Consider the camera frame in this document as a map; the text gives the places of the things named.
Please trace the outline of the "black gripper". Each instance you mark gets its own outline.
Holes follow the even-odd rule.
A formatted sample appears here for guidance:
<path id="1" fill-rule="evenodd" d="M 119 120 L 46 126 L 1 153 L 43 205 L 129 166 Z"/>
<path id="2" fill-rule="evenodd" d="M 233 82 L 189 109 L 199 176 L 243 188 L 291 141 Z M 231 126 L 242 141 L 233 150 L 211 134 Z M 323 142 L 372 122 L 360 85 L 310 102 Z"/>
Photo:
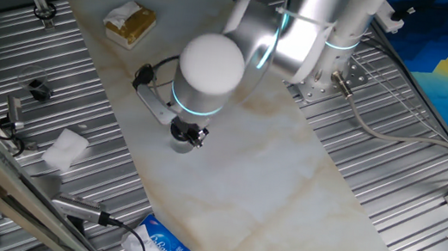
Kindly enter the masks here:
<path id="1" fill-rule="evenodd" d="M 191 137 L 193 147 L 200 148 L 204 144 L 204 139 L 209 134 L 207 128 L 201 128 L 197 124 L 185 122 L 179 117 L 173 118 L 169 129 L 174 139 L 185 136 Z"/>

